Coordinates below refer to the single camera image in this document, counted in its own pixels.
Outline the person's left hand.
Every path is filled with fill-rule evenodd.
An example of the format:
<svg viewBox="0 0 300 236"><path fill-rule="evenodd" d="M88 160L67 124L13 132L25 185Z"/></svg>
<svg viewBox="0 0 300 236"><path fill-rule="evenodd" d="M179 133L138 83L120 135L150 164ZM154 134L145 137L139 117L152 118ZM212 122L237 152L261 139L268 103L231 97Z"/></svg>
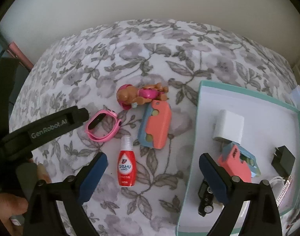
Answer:
<svg viewBox="0 0 300 236"><path fill-rule="evenodd" d="M23 234L23 227L13 224L10 218L27 212L28 200L38 180L51 183L51 178L42 163L24 163L17 168L16 174L25 197L0 192L0 235Z"/></svg>

